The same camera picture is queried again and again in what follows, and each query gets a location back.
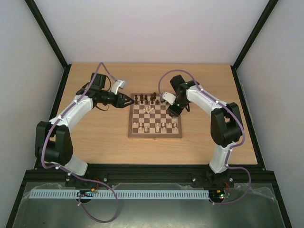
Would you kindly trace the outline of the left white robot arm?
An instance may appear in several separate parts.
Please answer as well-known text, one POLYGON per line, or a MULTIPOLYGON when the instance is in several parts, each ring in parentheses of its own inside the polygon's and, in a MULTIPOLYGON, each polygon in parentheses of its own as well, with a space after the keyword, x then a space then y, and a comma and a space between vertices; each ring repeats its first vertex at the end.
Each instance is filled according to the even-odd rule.
POLYGON ((106 78, 106 75, 93 73, 90 82, 76 92, 73 101, 60 114, 37 124, 35 156, 43 168, 63 168, 78 176, 86 174, 88 163, 73 154, 71 132, 74 127, 98 104, 125 108, 134 103, 132 98, 119 92, 126 81, 116 80, 111 89, 105 90, 106 78))

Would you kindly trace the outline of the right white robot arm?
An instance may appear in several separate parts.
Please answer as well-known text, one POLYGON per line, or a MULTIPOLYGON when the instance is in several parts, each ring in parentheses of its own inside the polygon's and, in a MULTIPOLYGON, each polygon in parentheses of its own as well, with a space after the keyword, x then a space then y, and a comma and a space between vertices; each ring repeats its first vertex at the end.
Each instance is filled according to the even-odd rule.
POLYGON ((222 172, 228 168, 233 147, 245 133, 239 107, 236 103, 217 99, 193 80, 186 82, 181 75, 174 76, 170 84, 176 95, 166 92, 162 98, 170 104, 168 113, 171 117, 180 116, 183 110, 189 111, 190 103, 210 115, 210 134, 215 148, 207 180, 210 185, 218 186, 224 180, 222 172))

